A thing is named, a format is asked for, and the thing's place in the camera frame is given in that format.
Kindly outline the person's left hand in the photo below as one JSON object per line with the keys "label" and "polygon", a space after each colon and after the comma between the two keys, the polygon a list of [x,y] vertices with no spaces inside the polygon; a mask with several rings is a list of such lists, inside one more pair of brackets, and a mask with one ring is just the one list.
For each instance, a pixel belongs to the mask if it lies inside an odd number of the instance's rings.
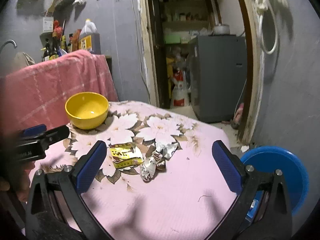
{"label": "person's left hand", "polygon": [[19,137],[20,132],[1,137],[1,191],[13,189],[20,202],[27,202],[30,190],[29,174],[35,168],[35,162],[7,163],[8,156],[15,154]]}

